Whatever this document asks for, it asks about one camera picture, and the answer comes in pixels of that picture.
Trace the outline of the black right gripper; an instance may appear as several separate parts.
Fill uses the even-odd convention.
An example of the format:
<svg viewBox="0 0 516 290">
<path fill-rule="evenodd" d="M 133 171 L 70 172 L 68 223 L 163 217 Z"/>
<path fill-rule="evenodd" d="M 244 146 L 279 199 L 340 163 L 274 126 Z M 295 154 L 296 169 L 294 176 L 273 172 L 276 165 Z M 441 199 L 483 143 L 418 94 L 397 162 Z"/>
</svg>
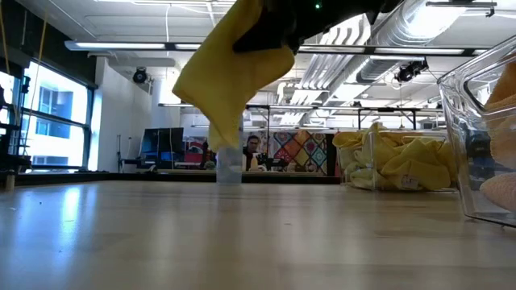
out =
<svg viewBox="0 0 516 290">
<path fill-rule="evenodd" d="M 357 15 L 370 23 L 403 0 L 267 0 L 265 18 L 239 39 L 232 49 L 237 53 L 257 52 L 288 46 L 297 51 L 306 39 L 326 33 L 335 25 Z"/>
</svg>

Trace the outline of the yellow microfiber towel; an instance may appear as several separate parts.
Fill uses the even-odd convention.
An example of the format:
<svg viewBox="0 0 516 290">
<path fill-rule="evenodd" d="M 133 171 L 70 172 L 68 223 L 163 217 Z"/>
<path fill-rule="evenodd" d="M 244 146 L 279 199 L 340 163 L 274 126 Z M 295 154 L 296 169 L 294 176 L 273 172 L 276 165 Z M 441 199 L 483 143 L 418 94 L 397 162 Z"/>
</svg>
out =
<svg viewBox="0 0 516 290">
<path fill-rule="evenodd" d="M 350 183 L 361 189 L 387 189 L 389 182 L 372 168 L 360 168 L 349 174 Z"/>
<path fill-rule="evenodd" d="M 209 148 L 239 147 L 246 104 L 294 64 L 288 46 L 235 53 L 233 44 L 259 20 L 261 0 L 237 0 L 181 70 L 172 92 L 209 119 Z"/>
<path fill-rule="evenodd" d="M 369 134 L 385 129 L 381 122 L 374 122 L 367 130 L 340 131 L 332 144 L 336 148 L 339 167 L 344 170 L 352 163 L 358 163 L 360 168 L 367 168 L 372 162 L 370 149 L 364 146 L 370 140 Z"/>
<path fill-rule="evenodd" d="M 436 139 L 414 139 L 396 148 L 380 174 L 400 190 L 434 191 L 450 188 L 457 182 L 452 145 Z"/>
</svg>

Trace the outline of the person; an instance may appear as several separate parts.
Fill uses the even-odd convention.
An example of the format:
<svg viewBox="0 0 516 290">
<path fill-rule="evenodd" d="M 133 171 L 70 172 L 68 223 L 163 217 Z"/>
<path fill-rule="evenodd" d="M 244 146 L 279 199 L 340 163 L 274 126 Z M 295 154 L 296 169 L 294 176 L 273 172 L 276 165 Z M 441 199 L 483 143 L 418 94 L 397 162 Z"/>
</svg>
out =
<svg viewBox="0 0 516 290">
<path fill-rule="evenodd" d="M 252 167 L 252 160 L 256 159 L 257 165 L 265 165 L 267 156 L 259 153 L 261 140 L 257 135 L 250 135 L 246 145 L 243 147 L 243 160 L 245 162 L 245 171 L 249 171 Z"/>
</svg>

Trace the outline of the patterned hanging fabric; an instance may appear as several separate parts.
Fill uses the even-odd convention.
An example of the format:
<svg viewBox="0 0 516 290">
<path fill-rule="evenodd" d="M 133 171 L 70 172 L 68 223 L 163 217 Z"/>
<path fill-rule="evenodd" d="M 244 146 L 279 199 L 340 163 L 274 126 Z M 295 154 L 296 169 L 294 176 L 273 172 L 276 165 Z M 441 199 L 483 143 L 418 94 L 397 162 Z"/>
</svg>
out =
<svg viewBox="0 0 516 290">
<path fill-rule="evenodd" d="M 283 172 L 327 174 L 327 138 L 324 134 L 300 130 L 273 133 L 270 153 Z"/>
</svg>

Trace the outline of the long ceiling light bar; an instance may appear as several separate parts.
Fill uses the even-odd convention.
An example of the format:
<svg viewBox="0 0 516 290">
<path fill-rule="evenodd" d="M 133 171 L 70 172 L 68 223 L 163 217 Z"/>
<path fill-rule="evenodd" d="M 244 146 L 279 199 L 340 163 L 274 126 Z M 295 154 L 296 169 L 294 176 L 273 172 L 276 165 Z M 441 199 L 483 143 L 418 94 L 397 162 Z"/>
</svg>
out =
<svg viewBox="0 0 516 290">
<path fill-rule="evenodd" d="M 65 47 L 70 51 L 150 51 L 150 52 L 195 52 L 200 43 L 122 43 L 122 42 L 80 42 L 67 40 Z M 365 56 L 450 56 L 471 57 L 487 52 L 489 48 L 443 48 L 443 47 L 384 47 L 360 45 L 302 45 L 301 54 L 343 54 Z"/>
</svg>

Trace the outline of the clear plastic basket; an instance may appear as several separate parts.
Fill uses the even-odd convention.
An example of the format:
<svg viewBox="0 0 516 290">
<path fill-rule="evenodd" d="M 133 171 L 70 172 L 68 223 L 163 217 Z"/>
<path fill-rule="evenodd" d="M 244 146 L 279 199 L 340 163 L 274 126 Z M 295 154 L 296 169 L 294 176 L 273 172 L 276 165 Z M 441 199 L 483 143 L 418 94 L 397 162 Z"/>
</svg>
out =
<svg viewBox="0 0 516 290">
<path fill-rule="evenodd" d="M 443 132 L 367 130 L 333 138 L 342 182 L 377 191 L 439 191 L 457 185 L 452 145 Z"/>
<path fill-rule="evenodd" d="M 511 62 L 516 62 L 516 35 L 450 71 L 439 79 L 438 85 L 465 216 L 516 228 L 516 212 L 493 204 L 480 191 L 489 178 L 516 172 L 493 159 L 487 127 L 487 121 L 507 116 L 516 109 L 485 109 L 505 66 Z"/>
</svg>

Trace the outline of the black ceiling track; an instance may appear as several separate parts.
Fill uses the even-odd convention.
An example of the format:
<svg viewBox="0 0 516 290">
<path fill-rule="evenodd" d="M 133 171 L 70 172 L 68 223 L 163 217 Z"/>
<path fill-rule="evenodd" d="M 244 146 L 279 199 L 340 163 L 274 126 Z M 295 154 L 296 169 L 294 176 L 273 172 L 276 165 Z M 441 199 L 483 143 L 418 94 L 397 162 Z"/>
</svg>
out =
<svg viewBox="0 0 516 290">
<path fill-rule="evenodd" d="M 433 7 L 454 7 L 454 8 L 484 8 L 489 11 L 485 14 L 486 18 L 490 18 L 495 14 L 496 2 L 475 2 L 474 0 L 447 0 L 447 1 L 427 1 L 426 6 Z"/>
</svg>

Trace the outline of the large window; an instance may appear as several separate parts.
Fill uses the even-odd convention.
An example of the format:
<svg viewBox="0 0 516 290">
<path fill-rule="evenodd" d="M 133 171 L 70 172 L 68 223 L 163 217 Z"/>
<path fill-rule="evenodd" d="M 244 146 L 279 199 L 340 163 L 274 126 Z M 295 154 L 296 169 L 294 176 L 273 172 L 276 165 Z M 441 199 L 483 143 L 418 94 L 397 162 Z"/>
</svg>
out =
<svg viewBox="0 0 516 290">
<path fill-rule="evenodd" d="M 0 152 L 35 170 L 85 166 L 93 91 L 31 62 L 21 77 L 0 71 Z"/>
</svg>

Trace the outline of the black shelf rack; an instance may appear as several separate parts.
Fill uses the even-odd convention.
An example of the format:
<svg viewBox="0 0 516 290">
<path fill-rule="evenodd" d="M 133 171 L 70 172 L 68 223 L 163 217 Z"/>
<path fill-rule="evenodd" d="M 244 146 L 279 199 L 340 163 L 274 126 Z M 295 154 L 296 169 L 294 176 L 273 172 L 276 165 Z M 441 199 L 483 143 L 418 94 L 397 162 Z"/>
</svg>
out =
<svg viewBox="0 0 516 290">
<path fill-rule="evenodd" d="M 22 168 L 30 168 L 30 158 L 23 155 L 12 155 L 9 153 L 11 136 L 18 131 L 20 126 L 0 122 L 0 193 L 12 191 L 15 187 L 16 176 Z"/>
</svg>

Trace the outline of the silver ventilation duct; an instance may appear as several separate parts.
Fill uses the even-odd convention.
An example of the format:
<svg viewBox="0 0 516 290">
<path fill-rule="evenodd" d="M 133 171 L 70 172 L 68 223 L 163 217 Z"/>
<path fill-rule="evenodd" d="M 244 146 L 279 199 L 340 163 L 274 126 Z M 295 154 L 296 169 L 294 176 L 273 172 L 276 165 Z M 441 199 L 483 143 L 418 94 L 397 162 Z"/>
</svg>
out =
<svg viewBox="0 0 516 290">
<path fill-rule="evenodd" d="M 372 37 L 372 46 L 423 46 L 447 30 L 440 22 L 441 9 L 427 6 L 428 0 L 405 0 L 393 16 Z M 371 83 L 383 77 L 397 60 L 377 60 L 370 56 L 356 80 Z"/>
</svg>

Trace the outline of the black frame table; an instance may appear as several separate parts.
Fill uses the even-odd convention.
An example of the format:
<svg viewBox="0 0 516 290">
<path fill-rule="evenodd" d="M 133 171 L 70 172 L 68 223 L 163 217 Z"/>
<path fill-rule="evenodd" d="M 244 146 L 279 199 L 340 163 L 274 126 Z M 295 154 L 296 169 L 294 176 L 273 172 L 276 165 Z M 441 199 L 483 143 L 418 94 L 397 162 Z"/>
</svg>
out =
<svg viewBox="0 0 516 290">
<path fill-rule="evenodd" d="M 359 131 L 375 122 L 394 130 L 438 130 L 441 109 L 358 106 L 280 106 L 251 104 L 244 111 L 246 131 Z"/>
</svg>

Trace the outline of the black aluminium rig frame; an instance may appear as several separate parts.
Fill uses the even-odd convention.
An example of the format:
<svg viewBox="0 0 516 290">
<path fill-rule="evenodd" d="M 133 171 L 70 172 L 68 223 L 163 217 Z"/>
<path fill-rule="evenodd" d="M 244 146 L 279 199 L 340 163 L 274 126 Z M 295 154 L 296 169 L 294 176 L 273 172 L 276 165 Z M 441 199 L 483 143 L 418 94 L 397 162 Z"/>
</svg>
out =
<svg viewBox="0 0 516 290">
<path fill-rule="evenodd" d="M 48 184 L 75 184 L 95 181 L 161 181 L 161 182 L 194 182 L 214 183 L 216 174 L 208 171 L 185 171 L 169 174 L 154 173 L 37 173 L 21 174 L 15 179 L 16 186 L 37 186 Z M 340 184 L 336 176 L 320 176 L 299 172 L 245 172 L 241 181 L 250 184 Z"/>
</svg>

